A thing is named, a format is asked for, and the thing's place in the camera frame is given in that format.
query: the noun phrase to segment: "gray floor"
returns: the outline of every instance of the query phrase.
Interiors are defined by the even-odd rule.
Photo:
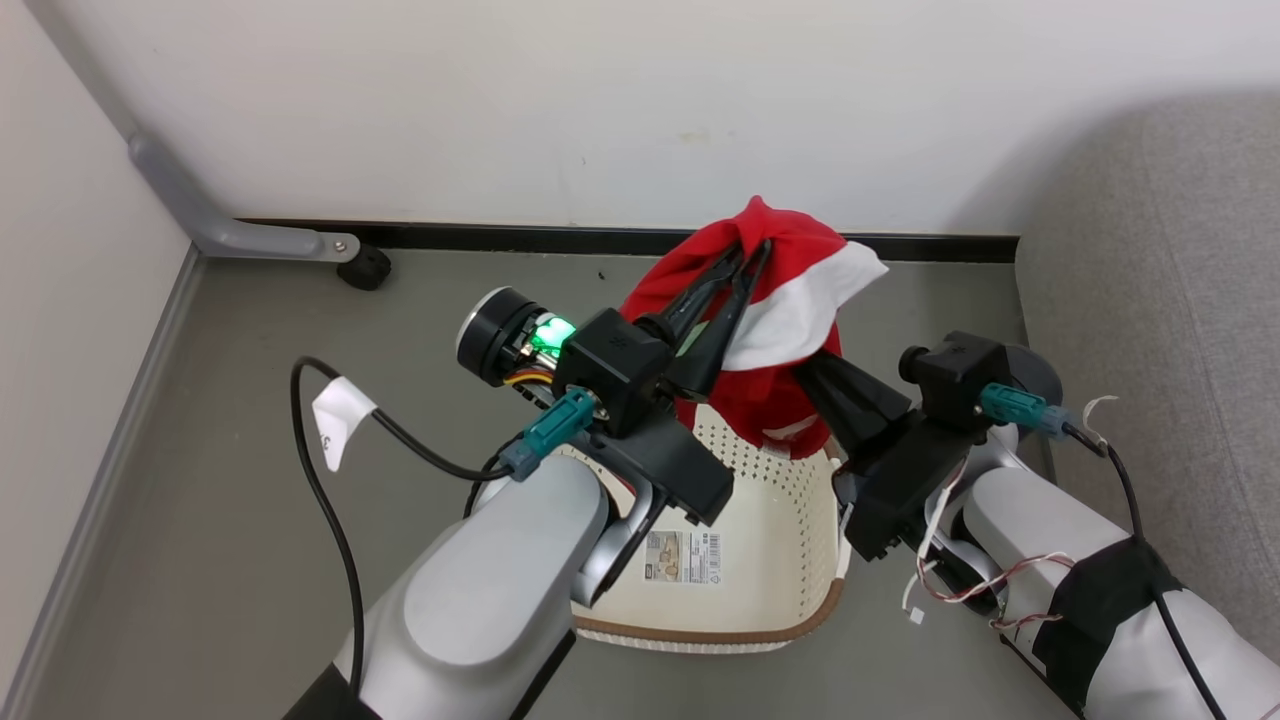
[[[287,378],[300,354],[348,374],[419,437],[477,465],[530,418],[453,361],[488,290],[568,318],[622,300],[648,259],[398,252],[379,292],[332,266],[212,261],[129,460],[36,719],[280,717],[348,626],[333,541],[297,468]],[[896,378],[899,354],[964,328],[1019,341],[1011,265],[896,264],[840,318],[846,355]],[[306,393],[320,387],[311,378]],[[458,518],[466,484],[372,427],[325,475],[376,597]],[[854,561],[836,614],[768,655],[682,657],[581,642],[534,717],[1061,717],[977,618],[899,598],[901,552]]]

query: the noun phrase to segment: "red cloth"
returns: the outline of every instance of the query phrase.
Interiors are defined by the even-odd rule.
[[[751,297],[753,307],[759,305],[762,310],[771,305],[768,301],[780,287],[796,281],[817,263],[833,256],[850,245],[836,231],[804,213],[774,210],[765,205],[760,197],[753,197],[746,209],[736,218],[707,225],[659,260],[622,304],[622,315],[628,320],[635,320],[644,313],[662,311],[730,245],[741,242],[746,256],[750,256],[765,238],[773,240],[773,252]],[[877,266],[883,268],[874,259],[874,254],[870,254],[870,259]],[[794,296],[794,293],[777,295]],[[844,300],[845,297],[841,297],[835,301],[835,307],[838,307]],[[804,302],[788,302],[787,307],[774,307],[773,322],[777,322],[778,313],[808,311],[804,305]],[[742,323],[744,325],[749,324],[749,318],[744,318]],[[750,331],[750,328],[740,327],[737,337],[750,334],[749,332],[744,333],[744,331]],[[735,346],[740,345],[737,337]],[[737,352],[737,360],[726,359],[726,368],[731,368],[735,363],[737,365],[756,365],[762,363],[760,357],[765,357],[763,363],[768,364],[722,372],[712,392],[710,406],[724,418],[724,421],[739,437],[756,447],[769,446],[788,452],[792,459],[808,457],[818,452],[831,433],[818,418],[813,404],[800,389],[790,369],[791,365],[803,361],[817,348],[808,348],[804,356],[788,357],[786,361],[774,364],[767,359],[769,350],[767,346],[760,346],[762,338],[755,337],[754,340],[755,350],[746,355]],[[822,347],[840,354],[840,334],[835,323],[827,331]],[[787,356],[786,348],[781,348],[780,352],[780,357]],[[735,355],[733,346],[731,346],[731,355]],[[694,404],[677,402],[678,418],[690,428],[694,424],[695,410]]]

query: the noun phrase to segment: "black mount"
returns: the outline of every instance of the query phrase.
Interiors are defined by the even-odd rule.
[[[982,389],[1012,382],[1005,346],[963,332],[947,334],[933,350],[913,347],[902,355],[899,373],[920,386],[919,410],[829,352],[794,373],[849,454],[832,483],[840,502],[852,505],[845,537],[867,560],[883,557],[902,539],[919,546],[929,495],[992,425],[978,409]]]
[[[662,313],[628,323],[602,310],[561,348],[554,396],[582,387],[603,410],[581,450],[607,468],[621,465],[623,478],[649,479],[691,521],[716,521],[733,493],[733,471],[676,420],[675,400],[707,402],[772,250],[767,240],[744,258],[733,243]]]

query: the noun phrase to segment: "basket rim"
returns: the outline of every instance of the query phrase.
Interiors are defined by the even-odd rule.
[[[845,589],[845,579],[841,577],[831,580],[827,596],[822,605],[813,611],[804,621],[783,628],[781,630],[753,630],[744,633],[701,633],[696,630],[664,630],[662,628],[643,628],[640,625],[625,625],[622,623],[608,623],[591,618],[575,615],[573,624],[581,630],[591,630],[611,635],[636,638],[641,641],[691,643],[691,644],[756,644],[756,643],[785,643],[803,638],[818,629],[819,625],[831,618],[840,603],[840,594]]]

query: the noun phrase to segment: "black cable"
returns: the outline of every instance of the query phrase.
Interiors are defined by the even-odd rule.
[[[1106,450],[1103,450],[1103,446],[1100,446],[1089,439],[1070,423],[1064,423],[1062,430],[1100,457],[1108,457],[1111,464],[1115,465],[1116,473],[1120,475],[1120,487],[1124,488],[1125,502],[1129,505],[1129,523],[1133,525],[1133,537],[1138,541],[1138,543],[1148,546],[1147,536],[1143,534],[1142,530],[1142,515],[1138,512],[1138,496],[1133,491],[1133,482],[1129,479],[1129,470],[1125,469],[1116,448],[1111,445],[1106,445]],[[1178,651],[1178,657],[1183,660],[1187,673],[1192,676],[1192,682],[1196,683],[1196,689],[1199,691],[1201,698],[1203,698],[1204,705],[1208,706],[1210,715],[1213,716],[1213,720],[1226,720],[1226,715],[1222,714],[1222,707],[1219,706],[1217,698],[1213,697],[1213,692],[1208,689],[1208,683],[1204,682],[1204,675],[1201,675],[1199,666],[1196,665],[1196,659],[1192,657],[1190,651],[1187,650],[1187,642],[1183,641],[1183,634],[1178,632],[1178,624],[1174,623],[1174,615],[1169,611],[1169,603],[1165,602],[1165,594],[1155,588],[1151,589],[1151,594],[1155,597],[1156,610],[1160,611],[1160,619],[1165,621],[1165,629],[1169,630],[1169,637],[1174,641],[1174,650]]]
[[[1062,432],[1075,438],[1080,445],[1087,447],[1089,452],[1097,455],[1098,457],[1106,457],[1107,454],[1098,447],[1098,443],[1093,442],[1089,436],[1080,432],[1079,428],[1071,423],[1062,423]]]
[[[517,441],[524,439],[524,437],[525,437],[525,430],[520,430],[518,433],[516,433],[516,437],[513,437],[513,438],[508,439],[507,442],[502,443],[502,447],[499,447],[497,450],[497,452],[494,452],[488,460],[485,460],[484,466],[480,468],[480,471],[481,473],[488,473],[489,470],[493,470],[493,466],[498,464],[498,456],[502,454],[502,451],[507,450],[508,447],[511,447],[512,445],[515,445]],[[475,480],[474,483],[471,483],[471,492],[467,493],[467,503],[462,506],[462,519],[463,520],[467,519],[467,518],[470,518],[471,512],[475,510],[476,500],[480,497],[480,489],[483,487],[484,487],[484,483],[480,482],[480,480]]]
[[[415,455],[417,455],[422,460],[426,460],[431,465],[435,465],[440,470],[444,470],[445,473],[448,473],[448,474],[451,474],[451,475],[453,475],[456,478],[462,478],[463,480],[476,480],[476,482],[484,483],[484,482],[489,482],[489,480],[497,480],[497,479],[500,479],[500,478],[506,478],[507,475],[511,474],[511,468],[507,468],[506,465],[503,465],[502,468],[498,468],[498,469],[488,470],[488,471],[485,471],[485,470],[468,470],[468,469],[463,468],[462,465],[457,465],[454,462],[451,462],[451,461],[445,460],[443,456],[440,456],[439,454],[436,454],[434,450],[431,450],[430,447],[426,447],[425,445],[422,445],[421,442],[419,442],[419,439],[416,437],[408,434],[408,430],[406,430],[404,428],[399,427],[399,423],[397,423],[396,420],[392,420],[390,416],[387,415],[387,413],[381,411],[381,409],[374,410],[372,411],[372,418],[375,420],[378,420],[378,423],[381,427],[387,428],[387,432],[392,433],[392,436],[396,439],[401,441],[404,445],[404,447],[412,450]]]
[[[307,477],[307,484],[320,503],[320,511],[329,523],[333,539],[338,543],[338,553],[342,555],[342,566],[347,570],[347,587],[351,589],[351,624],[352,624],[352,651],[351,651],[351,694],[360,700],[360,685],[365,674],[365,601],[360,594],[360,575],[356,573],[356,557],[351,553],[351,544],[347,543],[347,534],[342,532],[342,523],[338,514],[329,503],[329,496],[320,487],[320,478],[316,475],[315,465],[311,464],[311,451],[307,448],[306,427],[302,424],[302,369],[315,368],[320,373],[334,380],[339,378],[337,370],[315,357],[298,357],[289,374],[289,401],[293,404],[293,442],[298,446],[298,460],[302,461],[302,474]]]
[[[298,447],[298,460],[302,462],[302,474],[307,478],[307,484],[311,486],[311,492],[316,496],[316,502],[320,503],[320,511],[324,512],[325,521],[329,523],[329,530],[333,533],[334,542],[338,543],[338,553],[342,556],[342,565],[347,571],[347,587],[351,591],[351,614],[352,614],[352,661],[351,661],[351,692],[355,698],[360,698],[360,687],[364,682],[365,674],[365,602],[360,592],[360,575],[356,573],[356,557],[351,552],[351,544],[347,542],[347,534],[342,529],[342,523],[338,521],[338,514],[334,512],[333,505],[329,502],[329,496],[325,495],[324,488],[320,486],[320,478],[316,475],[315,465],[311,464],[311,451],[307,447],[307,433],[306,427],[302,423],[302,369],[315,368],[329,380],[335,380],[342,377],[338,370],[334,370],[332,365],[324,360],[316,357],[310,357],[303,355],[298,357],[297,363],[293,364],[293,370],[289,373],[289,402],[292,404],[293,415],[293,442]],[[504,478],[511,474],[508,468],[493,469],[492,465],[486,464],[485,469],[481,471],[468,470],[461,465],[449,462],[440,455],[438,455],[431,448],[426,447],[417,438],[411,436],[408,430],[399,427],[396,420],[392,420],[381,410],[372,411],[374,419],[378,420],[396,439],[404,443],[406,447],[417,454],[419,457],[426,460],[431,465],[435,465],[440,470],[451,475],[456,475],[467,480],[485,482],[495,480],[498,478]]]

